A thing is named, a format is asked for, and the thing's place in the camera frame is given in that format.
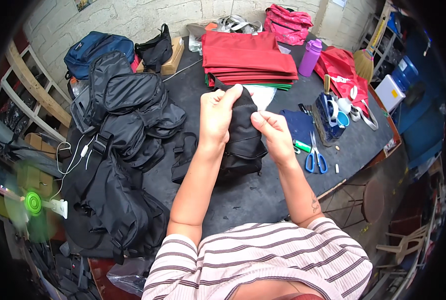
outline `white box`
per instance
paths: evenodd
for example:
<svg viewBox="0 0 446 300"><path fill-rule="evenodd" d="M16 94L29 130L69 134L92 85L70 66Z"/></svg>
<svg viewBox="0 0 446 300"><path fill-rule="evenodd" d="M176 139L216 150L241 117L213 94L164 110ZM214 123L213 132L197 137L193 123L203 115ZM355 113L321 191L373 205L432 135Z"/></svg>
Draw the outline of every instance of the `white box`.
<svg viewBox="0 0 446 300"><path fill-rule="evenodd" d="M406 97L389 74L376 87L375 92L388 112L394 110Z"/></svg>

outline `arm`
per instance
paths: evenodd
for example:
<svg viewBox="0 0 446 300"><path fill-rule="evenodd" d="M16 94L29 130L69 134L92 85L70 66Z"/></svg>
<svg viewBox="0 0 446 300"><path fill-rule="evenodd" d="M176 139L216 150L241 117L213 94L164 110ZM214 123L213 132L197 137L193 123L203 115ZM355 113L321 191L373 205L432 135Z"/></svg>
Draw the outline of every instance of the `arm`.
<svg viewBox="0 0 446 300"><path fill-rule="evenodd" d="M202 224L220 170L225 145L230 138L232 107L243 87L218 90L201 96L199 143L188 172L176 193L166 235L182 234L196 246L202 238Z"/></svg>
<svg viewBox="0 0 446 300"><path fill-rule="evenodd" d="M307 228L311 221L325 215L298 164L285 117L259 111L251 115L251 122L266 136L268 152L278 167L292 222Z"/></svg>

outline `concrete floor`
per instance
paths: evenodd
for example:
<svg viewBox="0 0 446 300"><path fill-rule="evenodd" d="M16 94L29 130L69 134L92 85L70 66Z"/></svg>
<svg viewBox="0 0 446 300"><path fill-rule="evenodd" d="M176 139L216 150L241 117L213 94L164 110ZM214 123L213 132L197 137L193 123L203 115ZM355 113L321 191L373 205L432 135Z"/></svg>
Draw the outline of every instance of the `concrete floor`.
<svg viewBox="0 0 446 300"><path fill-rule="evenodd" d="M375 224L363 221L343 229L343 231L360 243L374 266L377 264L381 265L381 262L379 261L381 261L384 256L382 251L377 252L376 245L387 243L385 232L388 231L390 220L398 208L407 186L410 184L406 166L407 155L405 146L401 145L385 160L368 169L359 171L345 182L351 184L365 184L371 178L376 178L383 185L385 205L381 218ZM322 211L325 212L351 206L353 202L349 202L349 200L352 200L349 195L352 195L356 200L362 199L363 189L364 187L362 186L341 185L334 192L320 200ZM351 210L351 208L345 208L340 211L326 213L325 215L328 218L333 219L340 227L344 226L346 219L348 219L346 225L351 225L363 219L361 206L354 207L353 210Z"/></svg>

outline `hand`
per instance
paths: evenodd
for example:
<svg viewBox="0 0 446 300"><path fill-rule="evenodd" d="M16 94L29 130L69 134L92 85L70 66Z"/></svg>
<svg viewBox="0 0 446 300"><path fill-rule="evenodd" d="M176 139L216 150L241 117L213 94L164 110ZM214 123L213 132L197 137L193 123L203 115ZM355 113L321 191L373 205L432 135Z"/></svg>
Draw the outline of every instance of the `hand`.
<svg viewBox="0 0 446 300"><path fill-rule="evenodd" d="M204 93L201 95L199 113L199 145L211 149L223 149L230 139L233 104L240 98L243 86L236 84L226 92Z"/></svg>
<svg viewBox="0 0 446 300"><path fill-rule="evenodd" d="M256 111L251 114L251 123L266 136L269 155L278 167L296 161L293 141L284 116L269 111Z"/></svg>

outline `scissors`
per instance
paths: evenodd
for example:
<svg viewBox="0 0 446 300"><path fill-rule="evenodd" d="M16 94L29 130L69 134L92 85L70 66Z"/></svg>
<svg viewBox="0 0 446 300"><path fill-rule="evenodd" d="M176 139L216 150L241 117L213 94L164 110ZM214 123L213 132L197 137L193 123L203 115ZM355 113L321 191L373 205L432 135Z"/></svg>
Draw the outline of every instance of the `scissors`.
<svg viewBox="0 0 446 300"><path fill-rule="evenodd" d="M315 132L310 131L310 137L311 137L311 152L306 157L306 161L304 163L304 168L306 171L313 173L315 171L315 153L316 153L316 160L318 162L319 171L321 174L326 173L328 171L328 166L326 165L326 160L318 151L318 148L316 147L316 139L315 139Z"/></svg>

